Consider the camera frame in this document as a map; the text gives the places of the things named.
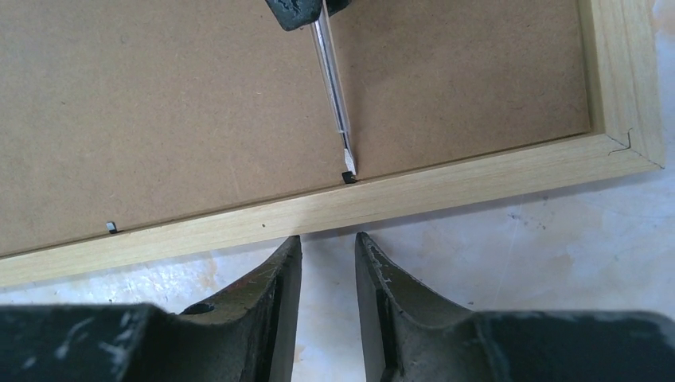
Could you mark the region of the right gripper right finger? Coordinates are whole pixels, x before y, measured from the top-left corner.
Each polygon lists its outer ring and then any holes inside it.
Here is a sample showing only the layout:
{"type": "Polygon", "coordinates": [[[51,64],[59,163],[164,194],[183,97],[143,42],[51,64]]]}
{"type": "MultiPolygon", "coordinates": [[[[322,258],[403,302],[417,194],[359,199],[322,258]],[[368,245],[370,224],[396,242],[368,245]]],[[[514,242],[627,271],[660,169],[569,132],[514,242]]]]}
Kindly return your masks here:
{"type": "Polygon", "coordinates": [[[369,381],[671,381],[674,323],[641,311],[475,311],[355,238],[369,381]]]}

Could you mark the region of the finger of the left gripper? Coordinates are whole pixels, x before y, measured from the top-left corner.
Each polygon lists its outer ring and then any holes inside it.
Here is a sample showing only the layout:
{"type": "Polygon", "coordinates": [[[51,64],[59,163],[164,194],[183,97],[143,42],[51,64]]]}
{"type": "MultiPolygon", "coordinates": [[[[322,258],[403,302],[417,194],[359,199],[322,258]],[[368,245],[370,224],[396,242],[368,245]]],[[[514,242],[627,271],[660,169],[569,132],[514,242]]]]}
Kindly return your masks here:
{"type": "Polygon", "coordinates": [[[330,16],[344,10],[351,2],[352,0],[325,0],[326,9],[330,16]]]}
{"type": "Polygon", "coordinates": [[[293,31],[318,20],[321,0],[266,0],[267,6],[284,31],[293,31]]]}

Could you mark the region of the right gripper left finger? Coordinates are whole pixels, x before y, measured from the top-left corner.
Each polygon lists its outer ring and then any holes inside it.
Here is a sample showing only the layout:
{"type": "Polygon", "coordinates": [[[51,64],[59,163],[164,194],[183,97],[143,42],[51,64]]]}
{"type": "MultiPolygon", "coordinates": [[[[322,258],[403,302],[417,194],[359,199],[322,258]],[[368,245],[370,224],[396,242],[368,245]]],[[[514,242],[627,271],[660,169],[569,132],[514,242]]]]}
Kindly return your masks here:
{"type": "Polygon", "coordinates": [[[150,303],[4,305],[4,381],[288,381],[302,246],[179,314],[150,303]]]}

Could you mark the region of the clear handle screwdriver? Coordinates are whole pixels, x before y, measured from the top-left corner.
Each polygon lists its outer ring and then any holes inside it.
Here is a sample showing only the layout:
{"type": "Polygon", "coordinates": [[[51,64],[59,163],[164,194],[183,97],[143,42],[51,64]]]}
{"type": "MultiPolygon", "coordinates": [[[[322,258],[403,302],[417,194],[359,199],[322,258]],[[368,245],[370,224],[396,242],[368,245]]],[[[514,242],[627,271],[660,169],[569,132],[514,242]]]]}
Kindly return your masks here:
{"type": "Polygon", "coordinates": [[[350,142],[351,126],[339,76],[338,62],[330,28],[330,16],[326,1],[320,1],[319,4],[320,13],[318,19],[312,24],[314,46],[318,55],[335,126],[342,140],[345,167],[353,176],[356,176],[357,165],[350,142]]]}

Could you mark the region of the wooden picture frame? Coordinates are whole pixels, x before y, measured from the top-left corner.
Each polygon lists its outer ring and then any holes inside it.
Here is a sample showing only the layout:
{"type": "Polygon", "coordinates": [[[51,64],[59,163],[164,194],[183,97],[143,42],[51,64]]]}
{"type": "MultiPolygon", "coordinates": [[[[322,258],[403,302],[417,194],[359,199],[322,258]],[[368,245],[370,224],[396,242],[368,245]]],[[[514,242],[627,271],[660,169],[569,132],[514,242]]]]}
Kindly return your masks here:
{"type": "Polygon", "coordinates": [[[4,287],[655,170],[651,1],[1,4],[4,287]]]}

